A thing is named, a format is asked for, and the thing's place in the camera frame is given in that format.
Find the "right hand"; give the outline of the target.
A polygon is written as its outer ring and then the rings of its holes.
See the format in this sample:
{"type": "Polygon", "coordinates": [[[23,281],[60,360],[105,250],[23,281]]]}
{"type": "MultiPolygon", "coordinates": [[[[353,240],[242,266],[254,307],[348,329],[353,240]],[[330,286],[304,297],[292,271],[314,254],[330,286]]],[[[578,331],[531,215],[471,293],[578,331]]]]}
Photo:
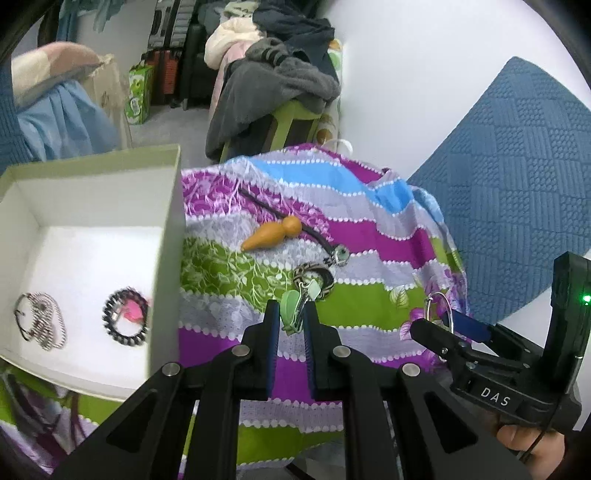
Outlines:
{"type": "Polygon", "coordinates": [[[565,437],[555,431],[541,431],[516,425],[504,425],[497,434],[497,440],[505,447],[526,452],[534,443],[530,456],[525,462],[533,479],[548,479],[563,460],[565,454],[565,437]]]}

